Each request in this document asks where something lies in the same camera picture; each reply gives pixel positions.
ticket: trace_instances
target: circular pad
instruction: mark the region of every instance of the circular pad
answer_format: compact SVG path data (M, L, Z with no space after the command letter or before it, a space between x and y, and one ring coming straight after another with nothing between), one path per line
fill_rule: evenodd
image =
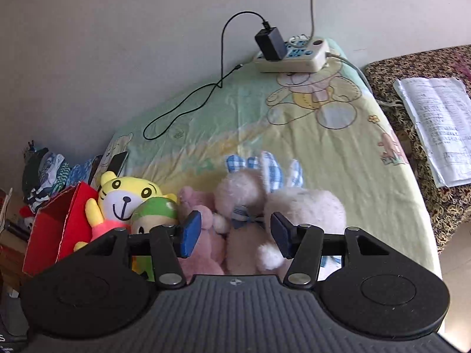
M417 338L440 327L450 295L433 273L406 258L367 256L321 282L331 316L379 338Z
M381 305L402 305L411 301L415 285L402 276L377 275L361 284L363 296Z
M149 297L144 279L100 256L81 257L73 264L59 263L21 291L29 323L66 338L113 333L140 316Z

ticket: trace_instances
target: gray cable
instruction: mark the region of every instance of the gray cable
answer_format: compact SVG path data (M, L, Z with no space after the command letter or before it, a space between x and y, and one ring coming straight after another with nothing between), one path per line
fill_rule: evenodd
M368 80L366 79L365 75L363 74L363 72L361 71L361 69L359 67L357 67L356 65L351 63L349 60L347 60L346 58L343 58L340 55L336 55L336 54L332 54L332 53L327 52L326 53L326 58L336 58L337 60L340 60L344 64L346 64L349 67L353 68L360 75L361 80L367 86L367 88L370 91L371 95L374 96L373 95L373 90L371 89L371 86L370 86L370 83L368 82ZM376 102L378 102L378 104L380 106L387 106L387 107L401 107L402 106L401 102L397 102L397 101L395 101L394 103L390 103L390 102L384 102L384 101L376 100Z
M307 48L309 45L311 45L314 42L314 0L309 0L309 6L311 10L311 35L309 36L308 42L302 46L295 44L295 41L300 39L299 36L291 37L288 42L293 48L297 48L297 49Z

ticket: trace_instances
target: green hat plush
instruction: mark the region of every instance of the green hat plush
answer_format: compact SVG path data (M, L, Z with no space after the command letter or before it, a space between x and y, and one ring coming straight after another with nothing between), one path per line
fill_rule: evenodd
M148 233L162 224L178 224L177 204L168 198L149 198L131 216L132 233Z
M132 233L147 233L158 225L178 224L177 204L168 198L149 198L136 208L130 220ZM150 256L137 256L137 272L147 273L147 279L155 281Z

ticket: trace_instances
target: black cable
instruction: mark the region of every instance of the black cable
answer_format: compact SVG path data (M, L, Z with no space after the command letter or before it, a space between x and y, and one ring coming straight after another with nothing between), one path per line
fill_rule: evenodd
M224 32L225 32L225 28L228 27L229 23L234 20L234 18L236 18L237 16L240 16L241 14L255 14L256 16L259 16L261 19L262 19L262 24L264 26L265 29L270 29L270 24L268 23L267 20L265 20L263 18L263 16L261 14L258 14L256 11L240 11L239 13L236 13L234 14L229 20L226 21L225 25L224 25L224 28L222 29L222 33L221 33L221 79L220 79L220 82L221 82L221 85L219 85L219 82L218 82L218 87L219 88L222 88L222 75L224 73L224 60L223 60L223 57L224 57Z
M242 64L238 64L236 65L230 72L228 72L228 74L226 74L225 76L222 77L222 79L225 79L226 77L230 76L234 71L236 71L237 69L240 69L243 65ZM144 137L144 139L148 140L148 141L153 141L157 138L160 138L162 135L164 135L168 129L173 125L173 123L178 119L180 118L181 116L185 115L185 114L189 114L189 113L192 113L194 111L197 111L199 109L201 109L209 100L209 98L211 97L213 91L216 89L216 87L218 86L218 83L222 81L219 80L218 82L212 82L210 84L206 84L206 85L203 85L203 86L200 86L199 88L193 90L190 94L188 94L183 100L182 102L178 103L178 105L176 105L172 110L158 116L157 118L153 119L151 122L148 123L148 125L144 128L144 130L142 131L142 136ZM200 91L201 89L204 89L205 87L208 87L208 86L213 86L213 88L211 89L210 93L208 94L208 96L206 97L206 99L204 100L204 102L199 105L197 108L194 108L192 110L188 110L186 112L183 112L183 113L180 113L178 114L171 122L170 124L166 127L166 129L164 131L162 131L159 135L153 137L153 138L147 138L145 136L145 131L149 128L150 125L152 125L152 123L154 123L155 121L159 120L160 118L162 118L163 116L166 116L167 114L170 114L171 112L175 111L176 109L178 109L189 97L191 97L194 93L196 93L197 91Z
M148 141L153 141L155 139L158 139L160 138L162 135L164 135L168 130L169 128L173 125L173 123L178 119L180 118L181 116L183 115L186 115L186 114L189 114L189 113L192 113L194 111L197 111L199 109L201 109L209 100L209 98L211 97L213 91L216 89L216 87L222 89L222 81L227 78L228 76L230 76L234 71L240 69L243 65L242 64L239 64L239 65L236 65L230 72L228 72L228 74L224 75L224 65L223 65L223 55L224 55L224 32L225 32L225 28L229 25L229 23L237 16L240 16L241 14L255 14L256 16L259 16L261 19L262 19L262 24L263 24L263 27L266 29L266 30L269 30L270 29L270 24L268 23L268 21L266 21L262 15L258 14L257 12L254 12L254 11L240 11L239 13L236 13L234 14L229 20L227 20L227 22L225 23L224 25L224 28L222 29L222 33L221 33L221 78L219 79L218 82L212 82L210 84L206 84L206 85L203 85L203 86L200 86L199 88L193 90L190 94L188 94L180 103L178 103L178 105L176 105L172 110L169 110L168 112L166 113L163 113L162 115L158 116L157 118L153 119L151 122L149 122L147 124L147 126L144 128L144 130L142 131L142 136L144 137L144 139L148 140ZM197 91L200 91L201 89L204 89L205 87L209 87L209 86L213 86L213 88L211 89L210 93L208 94L208 96L206 97L206 99L204 100L204 102L199 105L197 108L194 108L192 110L188 110L188 111L185 111L183 113L180 113L178 114L171 122L170 124L166 127L166 129L164 131L162 131L159 135L155 136L155 137L152 137L152 138L148 138L145 136L145 131L150 127L150 125L152 125L152 123L154 123L155 121L159 120L160 118L170 114L171 112L174 112L176 109L178 109L181 105L183 105L183 103L185 103L185 101L191 97L194 93L196 93Z

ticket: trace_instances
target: white bunny plush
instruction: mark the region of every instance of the white bunny plush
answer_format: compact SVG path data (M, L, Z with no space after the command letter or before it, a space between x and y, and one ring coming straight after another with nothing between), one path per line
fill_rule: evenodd
M228 234L227 269L232 275L263 273L267 269L261 265L261 271L257 265L261 246L270 246L268 254L274 252L273 266L279 266L281 256L271 235L264 229L263 208L267 193L283 186L283 172L267 151L261 153L260 160L252 157L246 163L241 156L231 155L226 163L229 174L214 191L217 213L213 215L213 227L217 233ZM289 185L302 185L302 170L295 160L289 179Z
M278 211L293 225L307 223L322 228L325 233L343 234L346 227L345 208L329 191L302 188L302 168L297 160L291 163L285 181L281 168L274 159L262 158L261 169L267 191L263 212L268 240L258 248L257 268L262 273L276 273L283 279L291 260L281 255L273 240L270 231L271 215ZM273 181L278 182L277 189L270 185ZM323 257L318 280L325 279L340 267L339 257Z

